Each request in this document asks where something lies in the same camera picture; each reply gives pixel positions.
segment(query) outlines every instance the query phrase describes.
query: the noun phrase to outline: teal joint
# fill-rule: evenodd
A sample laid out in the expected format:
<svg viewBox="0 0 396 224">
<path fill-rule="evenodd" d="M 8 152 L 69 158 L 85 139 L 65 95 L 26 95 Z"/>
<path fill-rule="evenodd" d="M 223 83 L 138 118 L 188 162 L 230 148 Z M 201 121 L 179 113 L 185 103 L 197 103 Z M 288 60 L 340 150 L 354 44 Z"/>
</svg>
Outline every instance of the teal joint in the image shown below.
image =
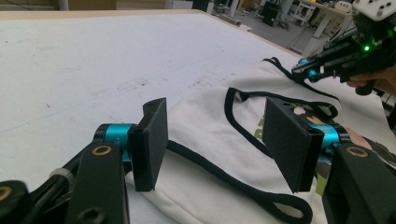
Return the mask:
<svg viewBox="0 0 396 224">
<path fill-rule="evenodd" d="M 128 131 L 134 124 L 113 123 L 106 131 L 105 142 L 111 142 L 120 146 L 122 150 L 122 161 L 131 161 L 128 155 Z"/>
<path fill-rule="evenodd" d="M 331 162 L 334 155 L 334 146 L 340 144 L 338 132 L 330 124 L 310 124 L 310 126 L 324 133 L 318 161 Z"/>
<path fill-rule="evenodd" d="M 308 78 L 312 78 L 317 75 L 318 75 L 317 71 L 315 71 L 313 69 L 309 70 L 309 72 L 308 72 Z"/>
<path fill-rule="evenodd" d="M 300 64 L 300 65 L 303 65 L 303 64 L 306 64 L 306 63 L 309 63 L 309 60 L 308 60 L 307 58 L 303 58 L 303 59 L 301 59 L 301 60 L 298 62 L 298 64 Z"/>
</svg>

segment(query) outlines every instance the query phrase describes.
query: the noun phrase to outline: human hand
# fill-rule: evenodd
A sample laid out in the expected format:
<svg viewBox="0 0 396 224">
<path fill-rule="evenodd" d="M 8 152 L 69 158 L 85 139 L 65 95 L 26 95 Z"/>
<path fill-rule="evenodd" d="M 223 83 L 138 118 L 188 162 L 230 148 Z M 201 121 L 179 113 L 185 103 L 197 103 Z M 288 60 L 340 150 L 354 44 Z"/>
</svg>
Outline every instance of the human hand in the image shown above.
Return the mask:
<svg viewBox="0 0 396 224">
<path fill-rule="evenodd" d="M 351 77 L 346 84 L 354 88 L 363 87 L 369 80 L 375 80 L 375 87 L 381 91 L 396 95 L 396 66 Z"/>
</svg>

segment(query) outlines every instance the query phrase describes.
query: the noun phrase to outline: black strap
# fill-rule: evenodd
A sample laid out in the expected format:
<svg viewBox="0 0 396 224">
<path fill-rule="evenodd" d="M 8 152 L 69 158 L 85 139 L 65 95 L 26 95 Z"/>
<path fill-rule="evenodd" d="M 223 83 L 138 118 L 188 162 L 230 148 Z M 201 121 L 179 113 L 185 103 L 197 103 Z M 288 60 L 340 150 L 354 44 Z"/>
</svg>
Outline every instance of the black strap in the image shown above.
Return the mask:
<svg viewBox="0 0 396 224">
<path fill-rule="evenodd" d="M 263 59 L 263 61 L 273 64 L 277 69 L 279 69 L 283 74 L 285 74 L 286 77 L 288 77 L 289 79 L 293 80 L 295 83 L 297 83 L 297 84 L 299 84 L 299 85 L 301 85 L 301 86 L 303 86 L 303 87 L 305 87 L 305 88 L 307 88 L 307 89 L 309 89 L 309 90 L 311 90 L 311 91 L 313 91 L 313 92 L 315 92 L 317 94 L 324 95 L 324 96 L 327 96 L 327 97 L 331 97 L 331 98 L 337 100 L 338 102 L 340 102 L 340 100 L 337 97 L 335 97 L 333 95 L 330 95 L 329 93 L 326 93 L 326 92 L 323 92 L 323 91 L 318 91 L 317 89 L 309 86 L 305 82 L 297 81 L 294 78 L 294 76 L 291 74 L 291 72 L 289 72 L 286 68 L 284 68 L 282 66 L 282 64 L 280 63 L 278 58 L 272 57 L 271 59 Z"/>
<path fill-rule="evenodd" d="M 190 150 L 189 148 L 183 147 L 181 144 L 177 142 L 169 140 L 167 149 L 203 167 L 210 174 L 216 176 L 217 178 L 229 184 L 230 186 L 243 191 L 248 197 L 250 197 L 253 201 L 255 201 L 261 208 L 263 208 L 272 216 L 278 218 L 281 221 L 287 223 L 293 223 L 293 224 L 294 223 L 305 224 L 305 223 L 310 223 L 312 220 L 313 214 L 311 207 L 305 200 L 299 197 L 289 194 L 275 194 L 275 193 L 270 193 L 259 189 L 255 189 L 235 179 L 231 175 L 228 175 L 212 162 L 208 161 L 207 159 L 197 154 L 196 152 Z M 297 210 L 300 210 L 303 216 L 302 217 L 289 216 L 288 214 L 282 212 L 279 208 L 277 208 L 275 203 L 285 204 L 287 206 L 291 206 Z"/>
<path fill-rule="evenodd" d="M 300 99 L 294 99 L 294 98 L 289 98 L 285 97 L 282 95 L 274 94 L 271 92 L 267 91 L 240 91 L 236 88 L 229 88 L 227 91 L 227 94 L 225 96 L 225 103 L 224 103 L 224 113 L 225 117 L 227 120 L 230 122 L 230 124 L 239 132 L 241 133 L 255 148 L 257 148 L 259 151 L 264 153 L 266 156 L 272 158 L 271 153 L 268 151 L 267 147 L 265 144 L 263 144 L 260 140 L 258 140 L 256 137 L 254 137 L 250 132 L 248 132 L 242 125 L 240 125 L 235 117 L 233 116 L 233 101 L 235 98 L 235 95 L 239 93 L 240 99 L 242 102 L 245 102 L 250 96 L 264 96 L 264 97 L 274 97 L 292 104 L 300 104 L 300 105 L 310 105 L 313 109 L 315 109 L 318 114 L 325 118 L 325 119 L 333 119 L 338 115 L 337 108 L 335 108 L 334 105 L 325 103 L 325 102 L 308 102 Z M 322 107 L 326 107 L 330 111 L 330 115 L 325 113 L 322 110 Z"/>
</svg>

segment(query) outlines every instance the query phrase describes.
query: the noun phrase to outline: table surface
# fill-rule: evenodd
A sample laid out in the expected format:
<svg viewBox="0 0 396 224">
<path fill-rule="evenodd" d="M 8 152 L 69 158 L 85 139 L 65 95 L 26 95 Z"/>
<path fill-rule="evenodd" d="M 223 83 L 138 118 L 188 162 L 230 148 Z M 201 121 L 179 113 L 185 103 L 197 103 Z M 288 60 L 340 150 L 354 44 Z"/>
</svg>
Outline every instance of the table surface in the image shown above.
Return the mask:
<svg viewBox="0 0 396 224">
<path fill-rule="evenodd" d="M 0 180 L 24 180 L 30 190 L 102 123 L 138 122 L 143 103 L 166 97 L 170 108 L 263 58 L 276 56 L 286 68 L 299 58 L 196 10 L 0 12 L 0 49 Z M 318 86 L 336 95 L 345 86 L 331 83 Z M 370 107 L 368 127 L 386 126 L 377 97 L 342 92 L 348 108 Z M 340 121 L 353 128 L 361 120 Z M 395 146 L 389 132 L 356 128 Z M 128 190 L 133 223 L 174 223 Z"/>
</svg>

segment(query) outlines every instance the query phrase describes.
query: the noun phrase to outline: floor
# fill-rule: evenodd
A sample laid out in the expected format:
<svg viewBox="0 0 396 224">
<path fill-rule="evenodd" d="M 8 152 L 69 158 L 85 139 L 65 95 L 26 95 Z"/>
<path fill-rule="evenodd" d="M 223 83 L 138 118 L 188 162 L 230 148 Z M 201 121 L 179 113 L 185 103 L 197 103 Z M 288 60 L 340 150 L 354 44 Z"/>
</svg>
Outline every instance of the floor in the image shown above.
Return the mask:
<svg viewBox="0 0 396 224">
<path fill-rule="evenodd" d="M 242 24 L 251 28 L 250 32 L 269 40 L 285 49 L 294 47 L 303 50 L 307 42 L 315 32 L 312 28 L 295 24 L 291 21 L 285 21 L 286 26 L 272 27 L 262 22 L 261 18 L 254 16 L 254 13 L 236 10 L 234 18 L 242 22 Z"/>
</svg>

